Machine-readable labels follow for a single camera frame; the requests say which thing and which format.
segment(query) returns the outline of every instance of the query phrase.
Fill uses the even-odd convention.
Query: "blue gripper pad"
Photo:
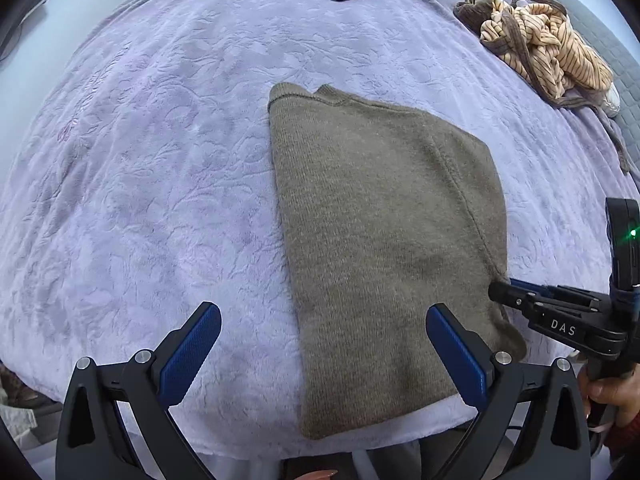
[[[191,318],[180,329],[188,332],[182,337],[174,354],[160,372],[158,401],[164,409],[182,402],[204,359],[220,335],[220,309],[213,303],[203,303],[192,318],[198,315],[200,309],[203,313],[190,330],[188,325],[191,324]]]
[[[444,304],[435,304],[428,309],[426,329],[462,400],[479,412],[484,410],[490,381],[463,341],[466,330]]]

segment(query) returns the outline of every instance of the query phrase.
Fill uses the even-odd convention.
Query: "white fabric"
[[[155,348],[209,300],[222,334],[172,408],[198,451],[367,449],[472,417],[451,397],[318,442],[301,436],[266,110],[271,86],[287,80],[443,117],[491,149],[511,275],[607,290],[604,199],[638,198],[631,177],[593,112],[544,104],[453,17],[456,1],[123,4],[76,52],[4,190],[0,358],[62,400],[79,357],[106,364]],[[514,322],[533,361],[568,353]]]
[[[602,100],[602,109],[607,117],[613,119],[620,111],[620,94],[615,83],[611,83],[609,90]]]
[[[20,449],[30,448],[31,430],[38,426],[33,410],[8,405],[8,396],[0,381],[0,418]]]

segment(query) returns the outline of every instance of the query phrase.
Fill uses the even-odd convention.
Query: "human hand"
[[[589,381],[586,365],[578,374],[585,416],[591,413],[591,401],[617,406],[616,426],[624,428],[640,413],[640,365],[626,379],[608,378]]]
[[[327,469],[326,471],[313,471],[305,475],[299,476],[296,480],[325,480],[331,478],[338,471],[335,469]]]

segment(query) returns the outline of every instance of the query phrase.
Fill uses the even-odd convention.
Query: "gray pillow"
[[[566,7],[574,29],[609,64],[616,75],[620,94],[620,113],[614,120],[620,126],[631,159],[640,163],[640,65],[629,51],[584,4],[578,0],[557,0]]]

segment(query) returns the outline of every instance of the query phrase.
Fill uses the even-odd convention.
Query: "gray knit sweater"
[[[300,326],[302,431],[322,438],[456,393],[425,333],[443,302],[525,354],[487,297],[506,212],[487,146],[425,111],[322,86],[271,89],[276,186]]]

